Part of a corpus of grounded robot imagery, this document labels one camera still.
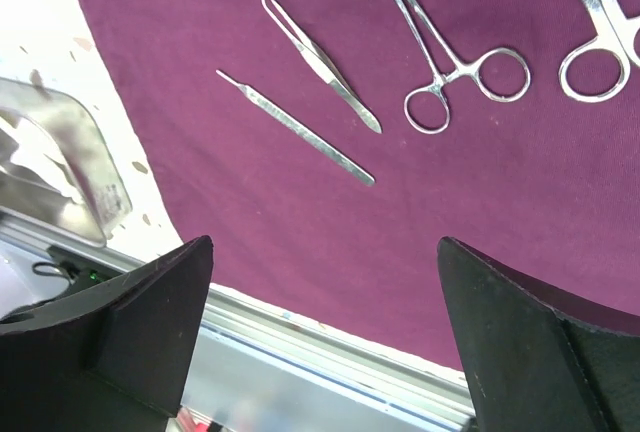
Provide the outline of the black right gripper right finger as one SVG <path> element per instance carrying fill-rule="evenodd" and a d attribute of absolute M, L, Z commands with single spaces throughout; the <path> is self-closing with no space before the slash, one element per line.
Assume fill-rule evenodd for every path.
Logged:
<path fill-rule="evenodd" d="M 452 237 L 437 265 L 474 407 L 465 430 L 638 430 L 638 316 Z"/>

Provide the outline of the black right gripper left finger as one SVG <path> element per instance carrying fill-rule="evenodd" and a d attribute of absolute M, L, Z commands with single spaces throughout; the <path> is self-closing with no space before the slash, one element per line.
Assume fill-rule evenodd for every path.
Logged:
<path fill-rule="evenodd" d="M 4 431 L 163 431 L 181 407 L 210 237 L 1 321 Z"/>

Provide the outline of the steel tweezers long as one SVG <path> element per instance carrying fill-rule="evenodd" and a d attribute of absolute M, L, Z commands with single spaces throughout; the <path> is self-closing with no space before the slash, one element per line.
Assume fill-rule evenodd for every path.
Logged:
<path fill-rule="evenodd" d="M 225 81 L 236 87 L 251 103 L 266 112 L 281 125 L 294 132 L 297 136 L 302 138 L 314 149 L 318 150 L 334 163 L 349 172 L 360 182 L 369 187 L 375 184 L 375 178 L 371 173 L 366 171 L 363 167 L 361 167 L 359 164 L 357 164 L 355 161 L 353 161 L 351 158 L 337 149 L 334 145 L 326 141 L 320 135 L 315 133 L 302 122 L 298 121 L 288 112 L 280 108 L 267 97 L 263 96 L 260 92 L 252 88 L 250 85 L 236 81 L 220 69 L 217 69 L 216 73 Z"/>

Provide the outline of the steel scissors ring handles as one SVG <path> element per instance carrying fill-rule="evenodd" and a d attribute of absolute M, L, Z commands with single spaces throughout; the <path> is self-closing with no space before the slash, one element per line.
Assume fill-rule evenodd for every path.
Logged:
<path fill-rule="evenodd" d="M 596 35 L 565 56 L 558 71 L 559 82 L 566 96 L 583 103 L 601 103 L 620 93 L 629 81 L 631 68 L 639 65 L 639 53 L 635 48 L 639 18 L 626 16 L 618 0 L 580 1 L 591 19 Z M 568 73 L 578 57 L 593 51 L 603 51 L 612 55 L 619 65 L 619 75 L 608 90 L 584 94 L 570 85 Z"/>

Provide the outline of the steel forceps ring handles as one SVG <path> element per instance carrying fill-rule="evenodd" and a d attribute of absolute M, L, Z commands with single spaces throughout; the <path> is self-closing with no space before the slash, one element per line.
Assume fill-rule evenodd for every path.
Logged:
<path fill-rule="evenodd" d="M 521 99 L 529 90 L 532 82 L 532 72 L 525 58 L 515 49 L 509 47 L 496 47 L 488 50 L 474 61 L 466 62 L 460 58 L 454 49 L 447 42 L 445 37 L 440 33 L 428 13 L 422 7 L 418 0 L 394 0 L 400 10 L 405 22 L 407 23 L 411 34 L 416 40 L 419 49 L 424 56 L 428 68 L 431 71 L 432 81 L 429 84 L 417 87 L 408 92 L 403 102 L 403 112 L 409 124 L 419 133 L 425 135 L 437 135 L 444 132 L 451 123 L 451 110 L 448 99 L 444 92 L 444 88 L 450 83 L 468 77 L 478 87 L 480 92 L 489 100 L 499 103 L 511 103 Z M 438 45 L 443 49 L 448 59 L 452 62 L 454 68 L 450 72 L 441 71 L 432 56 L 426 41 L 424 40 L 419 27 L 415 21 L 417 18 L 426 28 L 426 30 L 435 39 Z M 514 59 L 521 67 L 524 73 L 524 81 L 521 87 L 510 95 L 504 95 L 491 90 L 483 81 L 481 69 L 483 65 L 492 57 L 504 55 Z M 427 127 L 419 122 L 410 108 L 411 101 L 418 95 L 432 95 L 438 99 L 445 112 L 444 122 L 436 127 Z"/>

